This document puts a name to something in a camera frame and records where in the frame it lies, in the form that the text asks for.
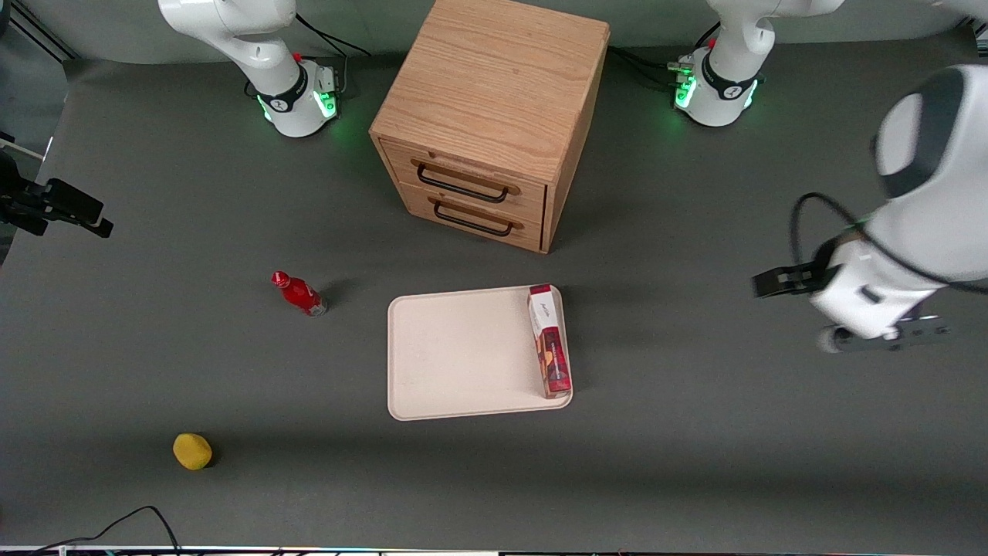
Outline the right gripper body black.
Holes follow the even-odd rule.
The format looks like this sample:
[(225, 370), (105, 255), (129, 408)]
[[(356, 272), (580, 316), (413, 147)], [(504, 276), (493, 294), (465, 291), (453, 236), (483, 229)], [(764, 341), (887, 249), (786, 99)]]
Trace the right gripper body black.
[(1, 152), (2, 222), (34, 236), (45, 235), (47, 195), (50, 187), (21, 176), (17, 163)]

